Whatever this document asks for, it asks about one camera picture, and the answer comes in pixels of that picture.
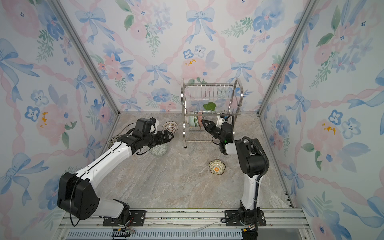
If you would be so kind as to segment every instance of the wall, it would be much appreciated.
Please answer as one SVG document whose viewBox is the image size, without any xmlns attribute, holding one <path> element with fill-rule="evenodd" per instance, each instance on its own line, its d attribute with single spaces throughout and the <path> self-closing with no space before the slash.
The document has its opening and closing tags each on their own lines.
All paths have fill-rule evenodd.
<svg viewBox="0 0 384 240">
<path fill-rule="evenodd" d="M 119 109 L 181 111 L 182 79 L 239 77 L 255 111 L 307 0 L 61 3 Z"/>
<path fill-rule="evenodd" d="M 317 240 L 384 239 L 383 11 L 382 1 L 320 0 L 298 64 L 285 66 L 262 113 Z"/>
<path fill-rule="evenodd" d="M 116 116 L 45 1 L 0 2 L 0 239 L 51 239 L 60 176 L 100 154 Z"/>
</svg>

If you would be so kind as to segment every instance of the metal corner post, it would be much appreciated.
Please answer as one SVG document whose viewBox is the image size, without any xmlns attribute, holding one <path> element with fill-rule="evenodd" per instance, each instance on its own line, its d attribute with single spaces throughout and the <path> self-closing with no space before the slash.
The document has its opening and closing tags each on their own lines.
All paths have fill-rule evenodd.
<svg viewBox="0 0 384 240">
<path fill-rule="evenodd" d="M 60 19 L 64 28 L 67 30 L 71 40 L 73 41 L 75 48 L 78 50 L 80 56 L 83 58 L 85 65 L 88 67 L 89 71 L 91 72 L 92 77 L 95 79 L 95 82 L 96 82 L 97 86 L 100 88 L 101 92 L 103 93 L 106 101 L 111 106 L 113 112 L 116 115 L 118 115 L 119 109 L 117 108 L 117 105 L 113 101 L 113 98 L 111 97 L 109 91 L 107 90 L 107 87 L 105 86 L 103 80 L 100 78 L 99 73 L 98 73 L 95 65 L 93 64 L 91 57 L 89 56 L 83 43 L 80 41 L 80 37 L 77 34 L 77 32 L 76 32 L 71 20 L 69 19 L 67 13 L 65 12 L 63 5 L 61 4 L 60 0 L 49 0 L 48 2 L 51 5 L 56 16 Z"/>
<path fill-rule="evenodd" d="M 288 47 L 286 48 L 283 57 L 281 59 L 281 63 L 278 66 L 278 69 L 276 70 L 276 74 L 273 77 L 271 84 L 269 88 L 266 91 L 266 94 L 263 98 L 262 104 L 260 105 L 259 108 L 259 116 L 262 116 L 263 112 L 266 109 L 266 106 L 268 104 L 269 99 L 271 98 L 274 89 L 276 88 L 279 79 L 283 75 L 283 71 L 285 69 L 285 66 L 288 64 L 289 59 L 291 58 L 293 52 L 295 51 L 295 48 L 303 34 L 304 29 L 306 29 L 307 24 L 309 23 L 309 20 L 312 17 L 312 13 L 315 9 L 315 6 L 317 5 L 318 0 L 309 0 L 306 8 L 304 9 L 303 15 L 300 19 L 299 24 L 297 25 L 297 28 L 295 29 L 293 35 L 292 35 L 292 40 L 289 43 Z"/>
</svg>

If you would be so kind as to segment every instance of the light green patterned bowl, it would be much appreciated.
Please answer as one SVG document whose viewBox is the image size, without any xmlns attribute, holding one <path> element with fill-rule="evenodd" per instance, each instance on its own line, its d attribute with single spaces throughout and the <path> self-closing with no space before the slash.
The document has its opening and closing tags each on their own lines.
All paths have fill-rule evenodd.
<svg viewBox="0 0 384 240">
<path fill-rule="evenodd" d="M 168 145 L 164 143 L 164 144 L 161 144 L 161 145 L 154 146 L 153 148 L 151 148 L 149 150 L 149 152 L 153 156 L 161 157 L 161 156 L 163 156 L 167 152 L 167 149 L 168 149 Z"/>
</svg>

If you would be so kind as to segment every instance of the metal dish rack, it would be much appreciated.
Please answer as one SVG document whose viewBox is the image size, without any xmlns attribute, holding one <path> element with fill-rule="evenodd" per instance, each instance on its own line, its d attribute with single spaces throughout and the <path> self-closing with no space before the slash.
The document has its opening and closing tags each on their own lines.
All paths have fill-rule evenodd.
<svg viewBox="0 0 384 240">
<path fill-rule="evenodd" d="M 243 102 L 244 90 L 240 79 L 230 83 L 185 84 L 181 88 L 181 103 L 184 114 L 183 141 L 184 148 L 187 142 L 210 142 L 212 135 L 204 127 L 189 125 L 189 116 L 202 116 L 205 120 L 216 122 L 220 115 L 233 115 L 234 124 Z M 206 110 L 203 105 L 215 103 L 214 110 Z"/>
</svg>

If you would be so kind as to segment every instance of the black mounting plate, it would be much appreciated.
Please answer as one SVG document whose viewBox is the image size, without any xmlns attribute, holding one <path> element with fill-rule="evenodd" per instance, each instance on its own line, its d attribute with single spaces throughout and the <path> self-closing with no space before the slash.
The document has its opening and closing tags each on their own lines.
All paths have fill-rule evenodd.
<svg viewBox="0 0 384 240">
<path fill-rule="evenodd" d="M 222 220 L 223 219 L 225 219 L 225 220 L 230 219 L 231 217 L 234 217 L 234 216 L 239 214 L 238 210 L 226 210 L 224 212 L 225 212 L 225 218 L 222 218 Z M 262 227 L 266 226 L 265 216 L 264 216 L 264 212 L 262 210 L 260 210 L 260 215 L 257 218 L 257 222 L 258 222 L 257 226 L 262 226 Z M 225 225 L 227 227 L 243 227 L 244 226 L 240 222 L 240 217 L 239 216 L 229 220 L 228 222 L 225 223 Z"/>
<path fill-rule="evenodd" d="M 142 227 L 144 225 L 144 220 L 145 220 L 145 210 L 129 210 L 131 213 L 133 219 L 131 224 L 129 225 L 130 227 Z M 117 223 L 113 221 L 113 218 L 107 218 L 104 219 L 103 222 L 104 227 L 121 227 Z"/>
</svg>

